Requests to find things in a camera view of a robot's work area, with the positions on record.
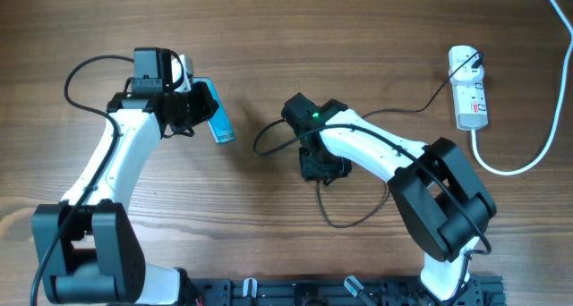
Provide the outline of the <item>Galaxy S25 smartphone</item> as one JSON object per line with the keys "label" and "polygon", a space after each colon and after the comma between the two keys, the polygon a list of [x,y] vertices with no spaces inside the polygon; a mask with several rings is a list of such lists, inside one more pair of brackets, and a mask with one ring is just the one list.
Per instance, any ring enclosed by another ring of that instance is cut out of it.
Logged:
{"label": "Galaxy S25 smartphone", "polygon": [[195,77],[192,79],[192,82],[205,82],[211,96],[218,103],[218,110],[208,121],[208,125],[215,142],[221,144],[236,140],[232,124],[227,116],[225,108],[223,107],[222,101],[218,96],[217,90],[212,80],[207,77]]}

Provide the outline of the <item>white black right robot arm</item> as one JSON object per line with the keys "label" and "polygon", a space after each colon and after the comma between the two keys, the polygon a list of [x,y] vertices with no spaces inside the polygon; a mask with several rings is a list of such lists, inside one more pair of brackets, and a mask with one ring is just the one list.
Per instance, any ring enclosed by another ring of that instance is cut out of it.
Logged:
{"label": "white black right robot arm", "polygon": [[290,98],[282,118],[301,141],[302,177],[329,185],[353,164],[388,185],[406,229],[424,252],[421,282],[441,302],[458,297],[470,259],[497,209],[468,160],[451,140],[407,140],[366,122],[335,99],[315,105]]}

